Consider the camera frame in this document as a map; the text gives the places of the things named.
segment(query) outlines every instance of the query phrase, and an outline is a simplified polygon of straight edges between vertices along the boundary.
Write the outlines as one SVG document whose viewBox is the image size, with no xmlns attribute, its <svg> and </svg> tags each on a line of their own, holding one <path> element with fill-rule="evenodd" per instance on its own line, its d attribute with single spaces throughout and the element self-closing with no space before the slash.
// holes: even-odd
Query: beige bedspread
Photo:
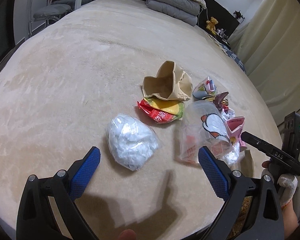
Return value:
<svg viewBox="0 0 300 240">
<path fill-rule="evenodd" d="M 194 86 L 212 77 L 246 117 L 245 130 L 281 146 L 257 90 L 203 30 L 139 0 L 96 0 L 27 40 L 0 73 L 0 217 L 16 228 L 27 177 L 53 176 L 97 146 L 100 166 L 76 204 L 101 240 L 125 228 L 142 240 L 176 240 L 211 223 L 223 201 L 203 170 L 175 161 L 180 121 L 154 125 L 136 108 L 143 77 L 165 60 L 181 66 Z M 151 125 L 163 142 L 139 171 L 110 156 L 105 131 L 118 113 Z M 266 157 L 251 152 L 258 177 Z"/>
</svg>

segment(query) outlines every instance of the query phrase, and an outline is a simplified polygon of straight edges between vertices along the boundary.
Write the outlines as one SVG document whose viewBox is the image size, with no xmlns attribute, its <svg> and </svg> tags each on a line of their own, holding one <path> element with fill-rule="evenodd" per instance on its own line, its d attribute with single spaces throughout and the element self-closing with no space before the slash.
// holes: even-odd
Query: yellow stuffed toy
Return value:
<svg viewBox="0 0 300 240">
<path fill-rule="evenodd" d="M 212 33 L 215 33 L 215 32 L 216 32 L 216 27 L 215 27 L 215 25 L 219 23 L 219 22 L 217 21 L 217 19 L 211 17 L 210 21 L 206 21 L 206 23 L 207 23 L 206 29 L 207 29 L 208 31 L 211 31 Z"/>
</svg>

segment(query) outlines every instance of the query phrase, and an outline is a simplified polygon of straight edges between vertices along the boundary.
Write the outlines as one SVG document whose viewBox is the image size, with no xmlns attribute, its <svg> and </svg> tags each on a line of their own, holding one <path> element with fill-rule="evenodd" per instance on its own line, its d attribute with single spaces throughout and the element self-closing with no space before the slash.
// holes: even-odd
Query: metal screw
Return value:
<svg viewBox="0 0 300 240">
<path fill-rule="evenodd" d="M 233 174 L 235 177 L 240 177 L 240 176 L 241 176 L 241 172 L 240 172 L 240 171 L 232 171 L 232 174 Z"/>
<path fill-rule="evenodd" d="M 28 178 L 29 181 L 34 181 L 35 180 L 35 175 L 30 175 Z"/>
<path fill-rule="evenodd" d="M 65 174 L 66 174 L 66 171 L 65 171 L 65 170 L 60 170 L 60 171 L 57 172 L 57 175 L 58 175 L 59 177 L 63 177 Z"/>
<path fill-rule="evenodd" d="M 266 180 L 266 181 L 271 181 L 271 178 L 269 175 L 264 175 L 263 178 Z"/>
</svg>

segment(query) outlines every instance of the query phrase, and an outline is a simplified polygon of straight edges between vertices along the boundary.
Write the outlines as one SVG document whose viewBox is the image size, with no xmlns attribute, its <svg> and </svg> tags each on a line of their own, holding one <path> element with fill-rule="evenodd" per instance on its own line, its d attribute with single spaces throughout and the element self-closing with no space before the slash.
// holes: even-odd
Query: blue gripper pad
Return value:
<svg viewBox="0 0 300 240">
<path fill-rule="evenodd" d="M 229 197 L 228 181 L 204 147 L 199 149 L 198 159 L 217 197 L 227 201 Z"/>
<path fill-rule="evenodd" d="M 98 148 L 94 148 L 77 173 L 73 176 L 69 191 L 69 196 L 72 201 L 82 196 L 94 171 L 100 163 L 100 159 L 100 150 Z"/>
</svg>

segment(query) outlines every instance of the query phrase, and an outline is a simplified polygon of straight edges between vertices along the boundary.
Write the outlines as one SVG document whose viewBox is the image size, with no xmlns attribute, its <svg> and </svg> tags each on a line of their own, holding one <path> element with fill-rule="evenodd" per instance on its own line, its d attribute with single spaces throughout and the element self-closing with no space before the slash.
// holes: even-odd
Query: curtain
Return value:
<svg viewBox="0 0 300 240">
<path fill-rule="evenodd" d="M 287 114 L 300 113 L 299 2 L 263 0 L 245 30 L 228 41 L 282 130 Z"/>
</svg>

